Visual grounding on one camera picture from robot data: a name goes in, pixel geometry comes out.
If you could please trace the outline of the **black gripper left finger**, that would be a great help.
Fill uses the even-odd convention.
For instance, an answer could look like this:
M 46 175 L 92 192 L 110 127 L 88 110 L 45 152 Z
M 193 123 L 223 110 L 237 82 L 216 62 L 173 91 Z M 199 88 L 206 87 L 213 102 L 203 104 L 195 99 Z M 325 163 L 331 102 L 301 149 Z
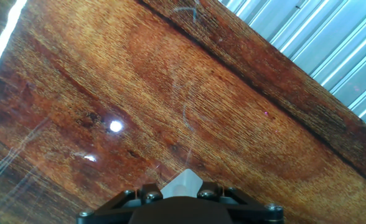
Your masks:
M 129 223 L 135 210 L 162 199 L 163 194 L 156 184 L 144 184 L 138 190 L 123 190 L 98 209 L 79 212 L 76 224 Z

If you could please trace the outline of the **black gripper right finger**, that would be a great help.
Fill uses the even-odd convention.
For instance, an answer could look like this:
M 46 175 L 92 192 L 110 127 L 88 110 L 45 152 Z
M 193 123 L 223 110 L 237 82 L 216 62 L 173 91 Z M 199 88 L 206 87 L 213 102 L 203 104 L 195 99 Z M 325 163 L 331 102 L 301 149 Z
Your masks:
M 284 224 L 284 208 L 275 203 L 263 205 L 236 187 L 204 182 L 197 198 L 215 202 L 227 212 L 233 223 Z

